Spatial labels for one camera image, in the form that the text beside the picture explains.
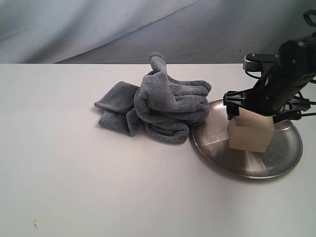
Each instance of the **crumpled towel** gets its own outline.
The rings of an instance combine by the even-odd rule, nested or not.
[[[165,59],[150,56],[152,71],[144,76],[134,97],[137,115],[145,128],[159,140],[181,143],[189,136],[189,125],[201,124],[209,113],[205,81],[177,81],[168,76]]]
[[[95,106],[105,109],[99,124],[134,136],[141,124],[153,137],[171,143],[185,142],[189,125],[201,124],[209,113],[206,96],[211,86],[202,80],[177,81],[168,76],[165,59],[150,56],[152,71],[140,87],[119,82]]]

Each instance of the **beige cube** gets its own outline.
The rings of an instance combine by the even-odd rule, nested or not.
[[[275,131],[273,118],[243,108],[239,114],[228,124],[229,147],[264,153]]]

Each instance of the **stainless steel plate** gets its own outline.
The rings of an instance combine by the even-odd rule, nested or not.
[[[300,160],[302,139],[291,121],[275,125],[274,136],[264,154],[230,149],[223,100],[209,104],[207,119],[192,128],[192,137],[199,151],[212,163],[244,177],[267,179],[289,172]]]

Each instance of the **white table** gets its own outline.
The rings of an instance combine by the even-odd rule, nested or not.
[[[247,181],[209,167],[190,141],[98,125],[93,107],[149,65],[0,65],[1,237],[314,237],[316,119],[295,121],[303,157],[288,175]],[[206,80],[208,100],[255,80],[241,65],[169,65]],[[303,94],[316,100],[316,85]]]

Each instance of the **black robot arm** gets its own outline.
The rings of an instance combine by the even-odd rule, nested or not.
[[[304,13],[306,22],[316,27],[310,15],[316,16],[316,11]],[[303,98],[300,90],[309,82],[316,82],[313,80],[316,76],[316,32],[283,43],[277,55],[248,54],[243,68],[247,75],[258,81],[251,89],[228,91],[224,95],[229,120],[239,115],[239,107],[273,116],[275,123],[315,115],[302,114],[314,102]],[[255,77],[251,72],[261,72],[261,76]]]

